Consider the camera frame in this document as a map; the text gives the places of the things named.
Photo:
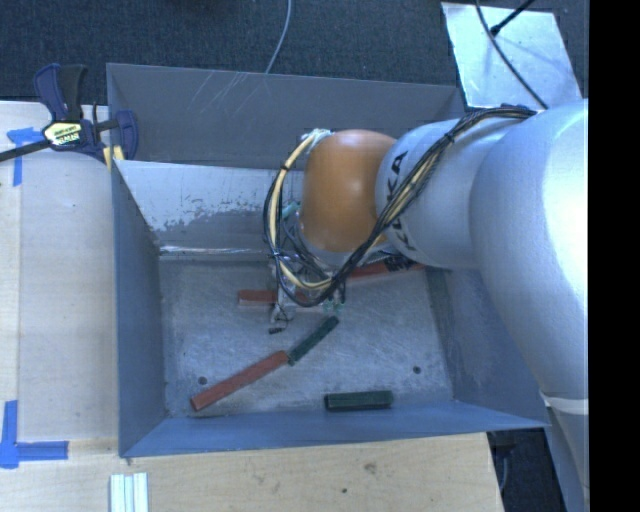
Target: gray bin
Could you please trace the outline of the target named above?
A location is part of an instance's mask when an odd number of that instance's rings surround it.
[[[296,366],[195,413],[189,398],[313,331],[240,289],[271,285],[261,209],[296,138],[313,128],[399,137],[463,113],[455,88],[110,65],[112,110],[131,108],[137,160],[118,162],[121,456],[382,441],[547,425],[538,388],[474,271],[428,268],[353,283],[338,327]],[[288,178],[299,194],[301,173]],[[390,409],[331,413],[326,393],[389,389]]]

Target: blue tape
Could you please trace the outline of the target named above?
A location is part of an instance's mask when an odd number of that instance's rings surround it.
[[[34,460],[66,460],[69,458],[68,441],[44,443],[18,443],[18,401],[4,404],[2,438],[0,440],[0,468],[15,469],[20,462]]]
[[[32,142],[40,142],[44,139],[42,133],[34,130],[32,127],[20,128],[18,130],[9,130],[7,137],[11,139],[17,148],[24,144],[30,144]],[[13,186],[17,187],[22,183],[22,157],[19,156],[15,159],[13,164]]]

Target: dark green block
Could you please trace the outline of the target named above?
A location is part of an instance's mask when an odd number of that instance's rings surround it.
[[[325,407],[333,412],[387,409],[392,403],[393,393],[389,390],[330,393],[324,397]]]
[[[324,322],[322,322],[320,327],[318,327],[313,332],[313,334],[305,338],[302,342],[300,342],[287,353],[287,355],[289,356],[289,364],[293,366],[298,361],[300,361],[300,359],[302,359],[313,347],[320,343],[327,334],[333,331],[333,328],[338,325],[338,323],[339,320],[335,316],[331,316]]]

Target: cable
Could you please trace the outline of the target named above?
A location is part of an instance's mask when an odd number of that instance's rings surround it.
[[[515,11],[509,14],[509,16],[503,19],[500,23],[497,23],[493,27],[491,27],[491,34],[493,35],[493,37],[497,36],[504,27],[511,23],[515,18],[520,16],[520,14],[535,1],[536,0],[527,0]]]
[[[509,478],[509,459],[508,456],[502,458],[502,478],[500,479],[500,494],[504,495],[504,489],[507,486]]]
[[[455,143],[456,137],[469,130],[477,123],[491,117],[505,117],[512,119],[526,119],[535,115],[534,110],[526,107],[513,107],[503,105],[501,107],[474,110],[462,117],[456,125],[439,140],[437,140],[418,160],[411,171],[405,176],[400,185],[388,200],[385,207],[380,212],[378,219],[367,240],[361,244],[347,259],[343,266],[333,275],[328,275],[324,270],[313,265],[312,269],[317,281],[307,281],[300,279],[296,272],[287,264],[289,255],[283,252],[281,239],[281,222],[279,210],[281,208],[280,198],[286,174],[293,166],[300,154],[311,146],[318,137],[326,136],[326,130],[313,130],[305,139],[293,150],[289,158],[280,167],[264,203],[263,225],[264,234],[271,255],[275,260],[276,279],[279,286],[287,296],[296,304],[302,307],[313,307],[321,304],[327,299],[332,299],[335,292],[341,296],[341,303],[345,300],[346,280],[349,274],[363,261],[369,250],[377,244],[383,236],[384,231],[406,211],[413,201],[420,195],[432,170],[440,160],[444,151]],[[298,255],[299,261],[304,259],[304,255]],[[296,296],[295,288],[307,293],[307,300],[301,300]]]
[[[280,35],[280,41],[278,41],[278,46],[276,46],[275,51],[273,52],[273,56],[271,57],[271,61],[267,66],[265,71],[266,74],[271,72],[271,68],[273,67],[273,63],[276,61],[278,54],[280,53],[280,48],[282,47],[282,42],[284,41],[285,36],[287,35],[287,31],[289,30],[289,20],[291,20],[291,9],[293,5],[293,0],[287,0],[287,18],[284,21],[284,27],[282,29],[282,34]]]
[[[478,18],[480,18],[480,23],[482,23],[482,27],[484,28],[484,31],[487,33],[487,37],[491,41],[491,44],[493,44],[493,47],[496,49],[496,51],[498,52],[498,54],[500,55],[504,63],[511,70],[511,72],[513,73],[513,76],[515,76],[518,79],[518,81],[522,84],[522,86],[529,92],[529,94],[531,94],[533,99],[536,100],[542,108],[544,108],[545,110],[548,109],[549,106],[542,100],[542,98],[540,98],[540,96],[536,94],[536,92],[531,88],[531,86],[522,77],[522,75],[518,73],[518,70],[513,66],[513,64],[511,64],[511,61],[507,58],[507,56],[502,51],[502,48],[500,48],[500,46],[496,42],[496,39],[495,37],[493,37],[493,34],[491,33],[491,29],[487,24],[487,20],[485,19],[484,14],[482,14],[482,9],[480,9],[480,1],[475,0],[475,5],[476,5],[476,11],[478,12]]]

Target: wire bundle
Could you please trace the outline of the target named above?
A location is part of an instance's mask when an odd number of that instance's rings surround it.
[[[317,138],[326,136],[325,130],[312,131],[282,164],[265,199],[263,209],[264,234],[276,264],[276,278],[279,286],[282,287],[291,300],[302,307],[317,306],[327,299],[333,299],[336,291],[340,294],[340,302],[344,303],[345,283],[349,274],[364,260],[384,231],[406,211],[424,190],[440,157],[449,146],[455,143],[457,137],[485,119],[493,117],[527,119],[534,114],[536,114],[534,110],[526,107],[503,105],[501,107],[474,110],[462,117],[449,132],[429,147],[416,162],[380,212],[367,240],[349,256],[342,267],[334,272],[333,275],[329,275],[314,262],[307,262],[308,256],[297,254],[292,258],[282,249],[283,229],[281,215],[284,179],[302,152],[312,147],[311,145]],[[312,268],[318,279],[313,281],[301,279],[292,268],[291,263],[293,260],[302,262],[306,267]],[[304,292],[304,299],[296,295],[296,289]]]

